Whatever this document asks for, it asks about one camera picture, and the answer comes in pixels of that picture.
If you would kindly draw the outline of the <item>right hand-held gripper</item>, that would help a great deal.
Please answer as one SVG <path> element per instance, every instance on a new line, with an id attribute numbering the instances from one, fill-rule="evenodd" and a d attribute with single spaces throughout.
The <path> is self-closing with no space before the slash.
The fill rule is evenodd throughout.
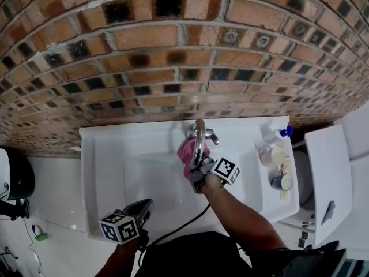
<path id="1" fill-rule="evenodd" d="M 214 160 L 206 152 L 203 152 L 200 164 L 191 171 L 189 179 L 196 193 L 202 193 L 201 188 L 209 175 L 218 176 L 222 184 L 233 185 L 240 175 L 240 168 L 225 158 Z"/>

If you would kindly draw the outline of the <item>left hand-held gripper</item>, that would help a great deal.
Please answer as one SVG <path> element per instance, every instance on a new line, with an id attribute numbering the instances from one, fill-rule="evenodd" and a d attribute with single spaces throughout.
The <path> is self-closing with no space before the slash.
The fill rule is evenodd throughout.
<path id="1" fill-rule="evenodd" d="M 131 203 L 123 210 L 123 215 L 109 213 L 99 220 L 103 236 L 109 241 L 124 245 L 138 241 L 138 250 L 144 250 L 149 242 L 148 232 L 136 220 L 148 220 L 153 209 L 152 199 Z"/>

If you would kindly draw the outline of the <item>chrome faucet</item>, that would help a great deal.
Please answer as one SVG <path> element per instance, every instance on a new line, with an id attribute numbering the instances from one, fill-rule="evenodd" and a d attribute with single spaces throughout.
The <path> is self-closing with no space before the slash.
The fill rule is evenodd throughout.
<path id="1" fill-rule="evenodd" d="M 193 155 L 190 162 L 191 170 L 196 169 L 200 164 L 205 150 L 206 139 L 212 140 L 214 145 L 219 144 L 219 138 L 214 133 L 214 130 L 206 128 L 205 122 L 202 119 L 197 119 L 187 128 L 186 138 L 195 139 Z"/>

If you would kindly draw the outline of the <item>pink cloth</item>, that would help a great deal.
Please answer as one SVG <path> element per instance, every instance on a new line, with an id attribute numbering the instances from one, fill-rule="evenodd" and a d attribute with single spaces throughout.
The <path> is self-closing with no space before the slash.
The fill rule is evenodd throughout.
<path id="1" fill-rule="evenodd" d="M 184 165 L 184 177 L 188 180 L 190 179 L 191 174 L 190 163 L 193 158 L 195 142 L 195 138 L 187 139 L 182 143 L 177 151 L 177 155 Z"/>

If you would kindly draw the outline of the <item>person's left forearm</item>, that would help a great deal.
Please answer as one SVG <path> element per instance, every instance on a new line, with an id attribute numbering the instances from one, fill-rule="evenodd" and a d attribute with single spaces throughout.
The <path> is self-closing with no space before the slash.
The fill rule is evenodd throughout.
<path id="1" fill-rule="evenodd" d="M 123 245 L 118 244 L 95 277 L 131 277 L 137 251 L 138 238 Z"/>

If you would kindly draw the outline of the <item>person's right forearm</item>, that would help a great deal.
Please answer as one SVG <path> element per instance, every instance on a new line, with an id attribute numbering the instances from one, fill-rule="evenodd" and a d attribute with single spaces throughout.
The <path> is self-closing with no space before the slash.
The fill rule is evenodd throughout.
<path id="1" fill-rule="evenodd" d="M 247 253 L 285 249 L 272 224 L 257 211 L 236 199 L 214 175 L 205 178 L 201 192 L 207 198 L 220 223 Z"/>

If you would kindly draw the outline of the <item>white ceramic sink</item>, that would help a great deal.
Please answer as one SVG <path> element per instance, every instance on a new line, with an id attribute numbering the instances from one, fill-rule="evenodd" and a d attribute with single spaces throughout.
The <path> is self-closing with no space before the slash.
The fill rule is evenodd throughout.
<path id="1" fill-rule="evenodd" d="M 207 141 L 214 159 L 237 164 L 240 175 L 227 190 L 274 223 L 299 210 L 298 189 L 289 202 L 271 187 L 272 171 L 260 162 L 263 136 L 288 125 L 288 117 L 207 119 L 219 144 Z M 88 236 L 104 240 L 99 220 L 142 199 L 154 209 L 145 229 L 151 240 L 217 231 L 224 233 L 204 196 L 194 193 L 177 155 L 189 121 L 137 123 L 80 129 L 81 180 Z"/>

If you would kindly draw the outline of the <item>person's black clothing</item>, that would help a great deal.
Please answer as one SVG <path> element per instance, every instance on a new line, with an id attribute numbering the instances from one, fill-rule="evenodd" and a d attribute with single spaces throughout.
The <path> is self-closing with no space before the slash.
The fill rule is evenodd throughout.
<path id="1" fill-rule="evenodd" d="M 134 277 L 260 277 L 236 242 L 215 231 L 190 234 L 147 249 Z"/>

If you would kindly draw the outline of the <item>white bottle with blue cap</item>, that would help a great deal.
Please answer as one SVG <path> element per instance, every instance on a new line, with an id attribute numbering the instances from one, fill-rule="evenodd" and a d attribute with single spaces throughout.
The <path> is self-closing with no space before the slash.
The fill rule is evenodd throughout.
<path id="1" fill-rule="evenodd" d="M 265 137 L 263 137 L 262 143 L 266 145 L 282 143 L 284 140 L 289 139 L 292 134 L 293 128 L 288 125 L 283 129 L 276 129 L 267 134 Z"/>

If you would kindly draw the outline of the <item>small green object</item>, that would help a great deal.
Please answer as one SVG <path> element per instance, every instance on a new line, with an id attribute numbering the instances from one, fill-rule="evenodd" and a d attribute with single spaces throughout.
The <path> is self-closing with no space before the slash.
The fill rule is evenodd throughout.
<path id="1" fill-rule="evenodd" d="M 32 225 L 32 232 L 35 236 L 35 240 L 38 242 L 45 241 L 48 239 L 48 234 L 45 233 L 39 225 Z"/>

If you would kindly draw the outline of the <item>black and white bin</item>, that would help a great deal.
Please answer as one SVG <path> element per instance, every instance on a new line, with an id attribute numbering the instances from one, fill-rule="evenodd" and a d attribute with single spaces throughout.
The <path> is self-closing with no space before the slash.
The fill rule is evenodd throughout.
<path id="1" fill-rule="evenodd" d="M 27 157 L 10 147 L 0 147 L 0 200 L 20 200 L 35 190 L 35 175 Z"/>

